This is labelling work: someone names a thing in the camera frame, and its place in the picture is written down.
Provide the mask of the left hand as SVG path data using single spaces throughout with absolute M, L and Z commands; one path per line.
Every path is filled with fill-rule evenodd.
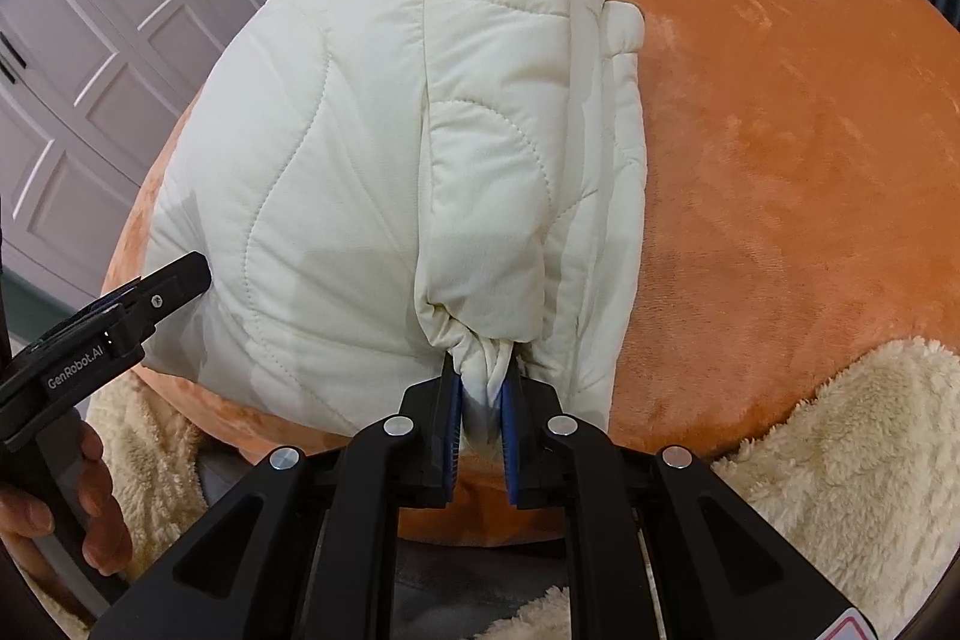
M 112 494 L 112 477 L 103 459 L 103 441 L 86 422 L 80 425 L 82 472 L 78 500 L 88 517 L 83 557 L 101 575 L 116 575 L 132 560 L 132 537 L 121 507 Z M 39 498 L 13 489 L 2 489 L 3 546 L 32 580 L 47 591 L 59 577 L 34 541 L 53 532 L 53 516 Z

